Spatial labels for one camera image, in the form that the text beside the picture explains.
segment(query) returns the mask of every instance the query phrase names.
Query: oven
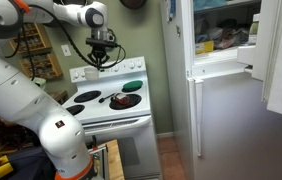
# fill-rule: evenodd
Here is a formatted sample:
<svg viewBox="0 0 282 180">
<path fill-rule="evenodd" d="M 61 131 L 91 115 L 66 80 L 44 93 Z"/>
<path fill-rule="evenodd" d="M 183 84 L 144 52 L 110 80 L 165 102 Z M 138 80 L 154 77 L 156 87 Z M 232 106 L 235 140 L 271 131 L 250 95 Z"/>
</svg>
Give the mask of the oven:
<svg viewBox="0 0 282 180">
<path fill-rule="evenodd" d="M 126 179 L 161 179 L 144 57 L 100 70 L 94 80 L 88 68 L 70 69 L 77 92 L 62 105 L 83 125 L 86 143 L 117 139 Z"/>
</svg>

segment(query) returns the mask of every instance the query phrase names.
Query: refrigerator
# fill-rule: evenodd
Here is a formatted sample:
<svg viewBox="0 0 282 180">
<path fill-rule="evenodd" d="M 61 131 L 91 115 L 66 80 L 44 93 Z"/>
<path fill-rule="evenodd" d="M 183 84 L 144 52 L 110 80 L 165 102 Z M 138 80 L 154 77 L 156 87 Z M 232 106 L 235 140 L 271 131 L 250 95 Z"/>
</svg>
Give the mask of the refrigerator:
<svg viewBox="0 0 282 180">
<path fill-rule="evenodd" d="M 174 135 L 187 179 L 282 180 L 282 0 L 233 0 L 198 12 L 191 0 L 160 1 Z M 252 5 L 245 14 L 260 13 L 255 45 L 195 53 L 198 14 L 216 19 Z"/>
</svg>

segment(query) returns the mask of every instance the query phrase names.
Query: oven door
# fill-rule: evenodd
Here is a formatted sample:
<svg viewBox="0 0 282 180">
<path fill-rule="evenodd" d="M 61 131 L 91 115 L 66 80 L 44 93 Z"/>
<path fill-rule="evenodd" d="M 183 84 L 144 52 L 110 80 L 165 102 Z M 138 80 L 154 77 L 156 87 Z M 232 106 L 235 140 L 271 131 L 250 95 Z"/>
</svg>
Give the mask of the oven door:
<svg viewBox="0 0 282 180">
<path fill-rule="evenodd" d="M 109 122 L 94 124 L 95 131 L 93 125 L 83 126 L 86 142 L 92 141 L 92 135 L 96 136 L 98 144 L 117 139 L 125 179 L 160 179 L 161 168 L 152 117 L 143 116 L 120 122 L 108 128 L 105 126 L 109 126 Z"/>
</svg>

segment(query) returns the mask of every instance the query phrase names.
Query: stove control panel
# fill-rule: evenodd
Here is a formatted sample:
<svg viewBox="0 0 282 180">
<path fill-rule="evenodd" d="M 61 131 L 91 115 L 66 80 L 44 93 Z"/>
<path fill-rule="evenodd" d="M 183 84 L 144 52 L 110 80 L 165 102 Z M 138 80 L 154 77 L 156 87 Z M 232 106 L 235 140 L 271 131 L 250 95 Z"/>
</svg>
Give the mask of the stove control panel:
<svg viewBox="0 0 282 180">
<path fill-rule="evenodd" d="M 97 71 L 91 66 L 83 66 L 70 69 L 71 82 L 77 83 L 82 81 L 95 81 L 105 77 L 146 72 L 144 57 L 129 58 L 123 60 L 121 63 L 116 64 L 109 69 L 101 69 Z"/>
</svg>

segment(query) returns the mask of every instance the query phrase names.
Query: electrical outlet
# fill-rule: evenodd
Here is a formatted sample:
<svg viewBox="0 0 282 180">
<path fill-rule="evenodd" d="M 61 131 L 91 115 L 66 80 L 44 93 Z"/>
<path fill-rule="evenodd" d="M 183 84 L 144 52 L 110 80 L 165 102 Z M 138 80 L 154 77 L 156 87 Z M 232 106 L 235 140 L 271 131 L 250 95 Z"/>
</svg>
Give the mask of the electrical outlet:
<svg viewBox="0 0 282 180">
<path fill-rule="evenodd" d="M 61 45 L 64 56 L 71 56 L 69 46 L 67 44 Z"/>
</svg>

